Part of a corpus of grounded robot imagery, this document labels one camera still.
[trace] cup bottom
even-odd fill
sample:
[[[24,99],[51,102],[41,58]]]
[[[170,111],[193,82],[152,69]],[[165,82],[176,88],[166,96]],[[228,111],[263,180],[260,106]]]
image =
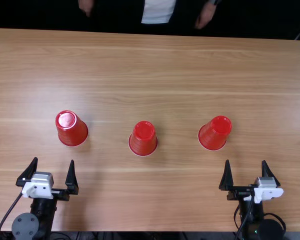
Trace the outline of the cup bottom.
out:
[[[139,156],[139,157],[146,157],[146,156],[149,156],[149,155],[153,154],[154,151],[157,149],[157,146],[158,146],[158,138],[155,137],[155,138],[156,138],[156,145],[155,145],[155,148],[154,148],[154,150],[153,150],[152,152],[150,152],[149,154],[146,154],[146,155],[140,155],[140,154],[136,153],[135,151],[133,151],[133,150],[131,149],[131,146],[130,146],[130,138],[131,138],[131,135],[129,136],[129,139],[128,139],[128,146],[129,146],[129,149],[131,150],[131,152],[133,152],[135,155],[137,155],[137,156]]]
[[[202,144],[202,142],[200,141],[200,138],[199,138],[199,134],[200,134],[201,129],[202,129],[204,126],[205,126],[205,125],[203,125],[203,126],[200,128],[199,132],[198,132],[198,141],[199,141],[200,145],[201,145],[202,147],[204,147],[205,149],[209,150],[209,151],[218,151],[218,150],[222,149],[222,148],[226,145],[227,140],[225,141],[225,143],[224,143],[220,148],[214,149],[214,150],[209,149],[209,148],[205,147],[205,146]]]

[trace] black jacket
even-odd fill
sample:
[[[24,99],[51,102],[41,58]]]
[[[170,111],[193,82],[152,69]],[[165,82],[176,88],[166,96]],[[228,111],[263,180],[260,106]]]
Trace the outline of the black jacket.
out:
[[[145,0],[96,0],[93,11],[102,32],[137,33],[141,26]],[[168,23],[171,29],[193,29],[205,0],[176,0]]]

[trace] person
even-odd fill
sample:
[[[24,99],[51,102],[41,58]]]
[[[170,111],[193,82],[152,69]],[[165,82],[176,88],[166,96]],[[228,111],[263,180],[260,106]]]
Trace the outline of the person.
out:
[[[101,32],[188,35],[204,28],[220,0],[78,0]]]

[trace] black cable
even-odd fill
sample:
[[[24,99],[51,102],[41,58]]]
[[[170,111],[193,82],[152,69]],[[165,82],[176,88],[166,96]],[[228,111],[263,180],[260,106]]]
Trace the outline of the black cable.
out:
[[[183,237],[184,237],[185,240],[188,240],[188,237],[187,237],[187,235],[186,235],[186,233],[184,231],[182,232],[182,235],[183,235]]]
[[[279,222],[281,223],[281,225],[282,225],[282,227],[283,227],[283,235],[285,235],[286,230],[287,230],[287,227],[286,227],[286,223],[282,220],[282,218],[279,217],[278,215],[274,214],[274,213],[271,213],[271,212],[268,212],[268,213],[263,214],[263,216],[267,216],[267,215],[274,216],[276,219],[279,220]]]
[[[78,240],[79,234],[80,234],[80,231],[78,231],[78,233],[77,233],[77,235],[75,237],[75,240]]]
[[[244,219],[243,219],[243,221],[242,221],[242,223],[241,223],[241,225],[240,225],[238,231],[236,232],[236,235],[235,235],[235,237],[234,237],[234,240],[237,240],[237,239],[238,239],[239,234],[240,234],[242,228],[244,227],[244,225],[245,225],[245,223],[246,223],[246,221],[247,221],[247,219],[248,219],[249,214],[251,213],[252,206],[253,206],[254,202],[255,202],[255,193],[252,191],[252,192],[251,192],[251,200],[250,200],[250,205],[249,205],[248,211],[247,211],[247,213],[246,213],[246,215],[245,215],[245,217],[244,217]]]
[[[52,235],[52,234],[60,234],[60,235],[63,235],[63,236],[65,236],[65,237],[67,237],[69,240],[71,240],[71,237],[69,237],[67,234],[64,234],[64,233],[62,233],[62,232],[53,231],[53,232],[50,233],[50,235]]]
[[[234,224],[235,224],[235,226],[236,226],[236,229],[239,229],[238,224],[237,224],[237,221],[236,221],[236,216],[237,216],[238,210],[239,210],[239,204],[238,204],[238,206],[236,207],[236,209],[235,209],[235,211],[234,211],[234,214],[233,214],[233,220],[234,220]]]
[[[233,235],[236,235],[236,233],[235,233],[234,231],[232,232],[232,234],[233,234]],[[237,239],[241,240],[239,237],[237,237]]]
[[[11,213],[12,209],[14,209],[15,205],[17,204],[17,202],[19,201],[19,199],[22,196],[22,191],[19,193],[19,195],[16,197],[16,199],[14,200],[14,202],[12,203],[11,207],[8,209],[8,211],[6,212],[6,214],[4,215],[4,217],[2,218],[1,222],[0,222],[0,231],[2,228],[2,225],[4,224],[4,222],[6,221],[7,217],[9,216],[9,214]]]

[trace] table surface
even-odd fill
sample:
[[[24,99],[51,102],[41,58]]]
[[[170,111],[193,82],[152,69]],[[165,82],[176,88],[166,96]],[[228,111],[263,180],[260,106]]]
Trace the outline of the table surface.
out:
[[[60,143],[62,110],[86,122],[83,145]],[[197,134],[217,115],[233,128],[208,151]],[[159,141],[148,157],[128,147],[141,120]],[[0,29],[0,220],[34,157],[55,188],[75,161],[79,195],[58,202],[55,231],[234,231],[227,159],[235,185],[266,160],[284,194],[264,211],[300,231],[300,41]]]

